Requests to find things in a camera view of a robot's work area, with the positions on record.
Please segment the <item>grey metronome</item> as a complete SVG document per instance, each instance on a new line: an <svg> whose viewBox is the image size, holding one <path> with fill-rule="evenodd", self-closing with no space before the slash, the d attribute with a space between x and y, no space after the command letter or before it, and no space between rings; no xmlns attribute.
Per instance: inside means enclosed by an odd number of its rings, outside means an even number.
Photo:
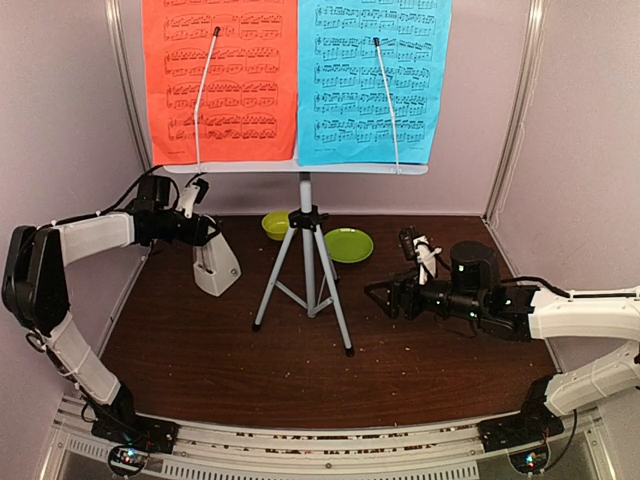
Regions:
<svg viewBox="0 0 640 480"><path fill-rule="evenodd" d="M214 297L220 297L241 277L240 263L222 233L193 248L193 274L196 285Z"/></svg>

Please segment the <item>white perforated music stand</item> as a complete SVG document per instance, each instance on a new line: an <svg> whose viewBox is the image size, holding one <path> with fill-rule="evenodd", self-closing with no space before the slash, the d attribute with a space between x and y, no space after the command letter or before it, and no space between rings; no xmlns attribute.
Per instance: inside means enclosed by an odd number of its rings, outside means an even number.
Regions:
<svg viewBox="0 0 640 480"><path fill-rule="evenodd" d="M327 274L322 287L315 284L314 266L321 263L325 268L331 267L331 260L325 245L322 233L323 215L312 202L311 194L311 175L313 172L331 172L339 171L365 173L386 173L386 174L405 174L410 166L416 166L419 170L424 170L426 165L403 165L399 169L394 169L389 164L365 163L365 164L340 164L340 165L324 165L324 166L303 166L298 158L298 109L297 109L297 130L294 145L294 153L291 159L285 161L258 162L258 161L241 161L241 162L214 162L214 163L198 163L196 165L157 165L165 167L183 167L188 171L203 173L207 171L221 171L224 167L229 167L232 171L240 171L241 169L256 165L263 169L272 171L277 168L284 168L289 171L295 171L299 175L300 188L300 206L292 212L289 217L290 233L300 233L303 238L303 252L305 263L305 283L306 293L299 298L299 303L304 307L309 316L316 315L326 306L339 307L340 300L334 276Z"/></svg>

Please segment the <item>red sheet music paper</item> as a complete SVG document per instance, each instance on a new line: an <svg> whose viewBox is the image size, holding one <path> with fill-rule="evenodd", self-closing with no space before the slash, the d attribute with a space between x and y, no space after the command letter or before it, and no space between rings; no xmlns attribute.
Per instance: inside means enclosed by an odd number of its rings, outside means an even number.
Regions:
<svg viewBox="0 0 640 480"><path fill-rule="evenodd" d="M157 165L285 161L298 109L295 1L145 1Z"/></svg>

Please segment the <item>blue sheet music paper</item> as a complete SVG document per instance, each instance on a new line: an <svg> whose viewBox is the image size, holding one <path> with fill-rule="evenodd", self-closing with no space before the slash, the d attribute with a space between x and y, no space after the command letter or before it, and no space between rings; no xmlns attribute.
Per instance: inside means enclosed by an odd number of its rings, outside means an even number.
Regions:
<svg viewBox="0 0 640 480"><path fill-rule="evenodd" d="M301 1L303 166L426 165L438 125L450 1Z"/></svg>

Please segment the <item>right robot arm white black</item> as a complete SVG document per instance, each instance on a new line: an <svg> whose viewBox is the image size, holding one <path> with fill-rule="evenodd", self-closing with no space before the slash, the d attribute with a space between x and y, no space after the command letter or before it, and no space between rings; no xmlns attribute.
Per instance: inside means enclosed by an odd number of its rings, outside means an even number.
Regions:
<svg viewBox="0 0 640 480"><path fill-rule="evenodd" d="M562 290L539 277L502 279L496 252L476 241L451 248L450 277L440 280L438 249L409 239L403 250L414 269L364 289L390 318L412 320L430 312L442 319L466 320L475 331L515 342L555 337L623 340L621 347L583 367L532 383L512 417L519 440L533 441L581 407L638 386L638 288L580 292Z"/></svg>

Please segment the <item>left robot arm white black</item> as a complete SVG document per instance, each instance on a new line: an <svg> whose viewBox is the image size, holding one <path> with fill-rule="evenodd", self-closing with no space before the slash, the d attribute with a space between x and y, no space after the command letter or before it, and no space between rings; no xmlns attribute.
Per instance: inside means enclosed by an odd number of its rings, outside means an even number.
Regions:
<svg viewBox="0 0 640 480"><path fill-rule="evenodd" d="M194 208L208 183L195 175L184 188L147 171L112 205L93 213L22 225L12 232L1 297L26 329L32 347L45 353L58 373L72 382L104 415L106 429L123 444L144 433L130 389L100 360L71 313L66 269L79 260L131 245L150 247L178 241L202 252L220 234L215 219Z"/></svg>

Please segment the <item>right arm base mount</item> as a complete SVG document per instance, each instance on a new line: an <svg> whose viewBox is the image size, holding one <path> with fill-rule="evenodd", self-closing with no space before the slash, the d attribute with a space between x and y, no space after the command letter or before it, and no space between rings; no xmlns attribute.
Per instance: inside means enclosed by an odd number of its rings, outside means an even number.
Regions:
<svg viewBox="0 0 640 480"><path fill-rule="evenodd" d="M478 424L486 453L506 450L511 466L521 474L542 473L551 464L549 439L564 432L561 419L541 420L510 415Z"/></svg>

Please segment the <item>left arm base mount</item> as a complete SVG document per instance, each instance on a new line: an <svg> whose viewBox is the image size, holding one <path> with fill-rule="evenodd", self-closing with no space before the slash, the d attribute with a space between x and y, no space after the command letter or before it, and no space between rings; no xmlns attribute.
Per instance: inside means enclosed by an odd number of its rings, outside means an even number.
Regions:
<svg viewBox="0 0 640 480"><path fill-rule="evenodd" d="M117 476L129 478L141 473L154 454L173 452L179 425L151 417L135 417L132 427L106 418L93 422L93 436L114 443L107 454L107 465Z"/></svg>

